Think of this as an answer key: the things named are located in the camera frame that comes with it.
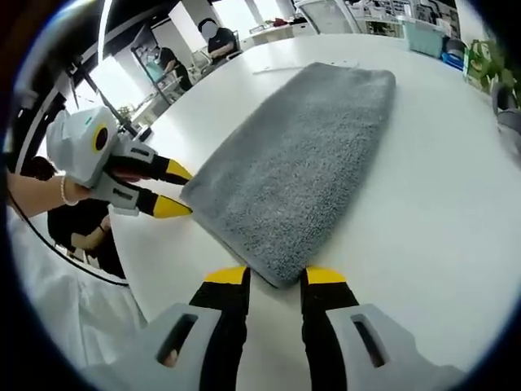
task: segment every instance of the woman's arm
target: woman's arm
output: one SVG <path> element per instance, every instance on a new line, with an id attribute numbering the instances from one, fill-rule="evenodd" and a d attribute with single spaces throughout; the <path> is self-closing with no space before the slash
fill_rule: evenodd
<path id="1" fill-rule="evenodd" d="M 16 209 L 12 202 L 14 199 L 27 217 L 58 208 L 63 205 L 61 181 L 62 177 L 53 177 L 43 182 L 35 178 L 7 173 L 7 188 L 10 192 L 8 203 Z M 90 194 L 89 189 L 74 183 L 69 178 L 65 178 L 64 192 L 69 202 L 86 200 Z"/>
<path id="2" fill-rule="evenodd" d="M 210 57 L 215 59 L 216 57 L 225 55 L 226 53 L 228 53 L 229 51 L 232 51 L 233 49 L 234 49 L 234 43 L 230 42 L 229 44 L 224 45 L 223 47 L 220 47 L 219 49 L 216 49 L 212 53 L 209 53 L 209 54 L 210 54 Z"/>
<path id="3" fill-rule="evenodd" d="M 108 216 L 106 216 L 101 224 L 94 229 L 89 235 L 84 236 L 80 234 L 71 235 L 71 245 L 82 250 L 94 250 L 101 243 L 108 230 L 111 229 L 111 223 Z"/>

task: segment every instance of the black shirt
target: black shirt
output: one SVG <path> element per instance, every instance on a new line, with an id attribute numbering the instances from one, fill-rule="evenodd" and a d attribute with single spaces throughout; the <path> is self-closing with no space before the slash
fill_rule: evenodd
<path id="1" fill-rule="evenodd" d="M 174 69 L 182 66 L 173 51 L 171 51 L 168 47 L 162 47 L 160 50 L 160 67 L 165 70 L 170 61 L 176 62 L 173 65 Z"/>
<path id="2" fill-rule="evenodd" d="M 101 221 L 108 215 L 108 202 L 100 200 L 85 200 L 75 206 L 60 206 L 47 213 L 47 228 L 49 235 L 57 244 L 74 252 L 71 244 L 72 234 L 90 235 Z M 120 258 L 114 244 L 112 230 L 107 232 L 103 240 L 93 250 L 85 251 L 89 256 L 97 258 L 99 266 L 107 273 L 124 278 Z"/>
<path id="3" fill-rule="evenodd" d="M 217 64 L 219 61 L 225 59 L 227 55 L 237 51 L 237 40 L 235 39 L 234 33 L 230 29 L 224 29 L 222 27 L 217 29 L 216 36 L 210 38 L 210 40 L 208 41 L 208 53 L 212 53 L 217 49 L 221 49 L 223 46 L 226 46 L 229 43 L 233 43 L 234 48 L 229 53 L 225 53 L 224 55 L 221 55 L 213 59 L 214 64 Z"/>

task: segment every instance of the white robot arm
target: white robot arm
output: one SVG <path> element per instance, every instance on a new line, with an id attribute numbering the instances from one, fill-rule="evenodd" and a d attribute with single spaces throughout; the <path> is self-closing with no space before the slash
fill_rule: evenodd
<path id="1" fill-rule="evenodd" d="M 118 132 L 116 119 L 105 107 L 56 116 L 47 129 L 47 154 L 58 169 L 78 184 L 92 189 L 93 197 L 119 209 L 157 218 L 191 213 L 187 206 L 152 191 L 121 181 L 120 170 L 178 185 L 191 175 L 175 160 L 157 155 L 147 145 Z"/>

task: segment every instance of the white wall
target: white wall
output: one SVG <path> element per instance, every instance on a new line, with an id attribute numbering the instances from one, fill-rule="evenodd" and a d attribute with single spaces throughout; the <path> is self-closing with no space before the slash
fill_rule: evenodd
<path id="1" fill-rule="evenodd" d="M 208 0 L 182 0 L 182 3 L 195 25 L 206 18 L 218 20 L 213 7 L 208 4 Z"/>
<path id="2" fill-rule="evenodd" d="M 197 29 L 194 21 L 188 14 L 182 2 L 179 2 L 169 13 L 174 26 L 184 38 L 188 47 L 193 52 L 206 46 L 206 41 Z"/>
<path id="3" fill-rule="evenodd" d="M 284 19 L 290 19 L 295 14 L 295 8 L 290 0 L 277 0 L 277 4 Z"/>
<path id="4" fill-rule="evenodd" d="M 458 9 L 462 41 L 470 45 L 475 39 L 488 39 L 481 16 L 474 11 L 467 0 L 456 0 L 456 8 Z"/>
<path id="5" fill-rule="evenodd" d="M 191 66 L 192 50 L 171 20 L 152 29 L 152 32 L 160 46 L 171 49 L 185 67 Z"/>
<path id="6" fill-rule="evenodd" d="M 143 68 L 138 64 L 138 61 L 134 58 L 134 55 L 130 51 L 130 46 L 127 46 L 122 51 L 116 53 L 114 59 L 127 72 L 145 96 L 149 95 L 153 91 L 152 82 L 145 74 Z"/>

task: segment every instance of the plastic container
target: plastic container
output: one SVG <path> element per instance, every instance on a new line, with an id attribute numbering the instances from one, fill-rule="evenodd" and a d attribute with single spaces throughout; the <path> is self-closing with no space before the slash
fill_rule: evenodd
<path id="1" fill-rule="evenodd" d="M 405 16 L 398 16 L 397 19 L 400 20 L 403 25 L 404 36 L 410 51 L 417 51 L 437 59 L 441 57 L 444 37 L 442 28 Z"/>

